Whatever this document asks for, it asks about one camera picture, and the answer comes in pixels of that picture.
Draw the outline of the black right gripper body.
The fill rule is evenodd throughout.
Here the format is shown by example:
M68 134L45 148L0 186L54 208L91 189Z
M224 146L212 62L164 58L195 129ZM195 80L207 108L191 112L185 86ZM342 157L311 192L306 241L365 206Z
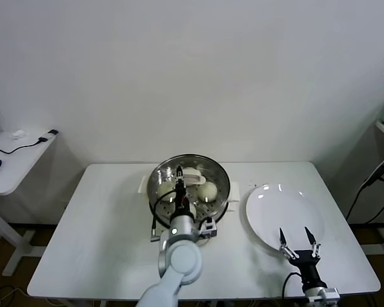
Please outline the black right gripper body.
M311 250L295 251L298 257L290 258L290 264L300 270L302 288L327 288L317 270L319 258L312 256Z

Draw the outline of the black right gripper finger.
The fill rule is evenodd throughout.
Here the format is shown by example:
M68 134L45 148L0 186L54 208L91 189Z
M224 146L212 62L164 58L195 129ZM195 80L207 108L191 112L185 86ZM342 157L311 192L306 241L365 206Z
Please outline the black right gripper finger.
M279 240L280 240L279 251L284 255L284 257L286 257L288 260L297 259L298 254L288 246L284 232L281 228L279 228Z
M312 258L319 258L320 257L319 250L320 250L321 244L318 243L314 234L307 227L305 227L305 232L307 234L308 241L312 248Z

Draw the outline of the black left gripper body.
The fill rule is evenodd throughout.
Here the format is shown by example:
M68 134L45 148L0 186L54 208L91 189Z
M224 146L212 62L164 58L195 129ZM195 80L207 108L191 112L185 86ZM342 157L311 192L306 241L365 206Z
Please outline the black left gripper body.
M175 211L173 217L189 216L191 217L191 210L189 200L186 197L186 190L178 188L175 192Z

